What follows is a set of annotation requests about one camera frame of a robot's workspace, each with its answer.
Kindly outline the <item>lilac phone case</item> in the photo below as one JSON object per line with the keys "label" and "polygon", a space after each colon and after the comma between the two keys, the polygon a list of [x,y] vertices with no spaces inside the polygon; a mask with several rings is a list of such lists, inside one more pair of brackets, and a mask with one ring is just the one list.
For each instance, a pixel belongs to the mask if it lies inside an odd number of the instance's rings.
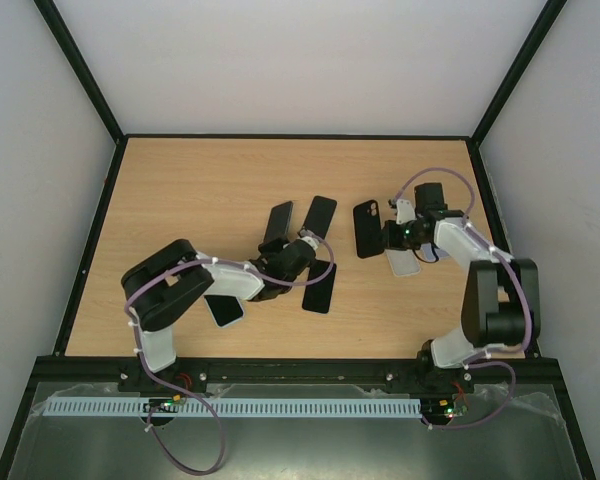
{"label": "lilac phone case", "polygon": [[437,263],[438,261],[449,257],[447,252],[430,243],[421,246],[419,255],[426,263]]}

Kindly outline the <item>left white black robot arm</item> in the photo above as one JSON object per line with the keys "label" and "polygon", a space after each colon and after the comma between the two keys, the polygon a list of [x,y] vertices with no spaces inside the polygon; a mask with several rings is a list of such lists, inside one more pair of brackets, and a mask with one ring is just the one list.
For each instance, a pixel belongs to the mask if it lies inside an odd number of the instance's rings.
{"label": "left white black robot arm", "polygon": [[151,373],[176,360],[173,324],[201,297],[269,301],[300,287],[298,277],[314,263],[325,241],[302,230],[290,242],[277,238],[243,262],[208,256],[178,239],[132,267],[121,278],[124,311],[134,331],[136,353]]}

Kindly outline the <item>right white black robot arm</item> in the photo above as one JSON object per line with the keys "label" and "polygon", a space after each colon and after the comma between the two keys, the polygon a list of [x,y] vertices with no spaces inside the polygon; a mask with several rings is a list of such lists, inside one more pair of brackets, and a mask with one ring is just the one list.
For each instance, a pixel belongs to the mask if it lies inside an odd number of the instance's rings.
{"label": "right white black robot arm", "polygon": [[395,218],[382,227],[385,251],[415,252],[429,244],[466,272],[459,326],[417,354],[417,382],[435,392],[450,381],[451,370],[527,350],[538,329],[538,268],[495,246],[468,212],[449,208],[440,183],[418,185],[415,193],[415,205],[401,197],[389,201]]}

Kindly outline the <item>black phone case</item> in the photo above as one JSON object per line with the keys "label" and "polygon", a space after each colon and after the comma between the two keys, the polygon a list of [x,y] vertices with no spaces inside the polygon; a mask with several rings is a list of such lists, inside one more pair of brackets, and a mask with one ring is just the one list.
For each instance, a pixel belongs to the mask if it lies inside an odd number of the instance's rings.
{"label": "black phone case", "polygon": [[384,252],[382,225],[376,200],[367,200],[353,208],[356,254],[361,259]]}

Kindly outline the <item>black phone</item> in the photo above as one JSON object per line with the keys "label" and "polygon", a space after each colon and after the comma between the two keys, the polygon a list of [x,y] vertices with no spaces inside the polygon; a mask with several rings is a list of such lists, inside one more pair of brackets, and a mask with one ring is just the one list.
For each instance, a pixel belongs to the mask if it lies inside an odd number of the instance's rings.
{"label": "black phone", "polygon": [[[308,279],[314,280],[320,277],[327,271],[329,265],[328,261],[317,260],[309,268]],[[305,288],[302,300],[303,310],[318,314],[327,314],[330,311],[336,272],[337,266],[333,265],[323,280]]]}

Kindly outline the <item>beige phone case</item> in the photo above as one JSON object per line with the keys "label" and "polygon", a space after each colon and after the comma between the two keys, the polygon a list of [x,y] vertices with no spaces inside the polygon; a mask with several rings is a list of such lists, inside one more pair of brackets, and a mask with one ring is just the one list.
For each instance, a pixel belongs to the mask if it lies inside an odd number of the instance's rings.
{"label": "beige phone case", "polygon": [[420,263],[414,253],[410,250],[385,251],[391,271],[396,277],[408,277],[417,275],[421,271]]}

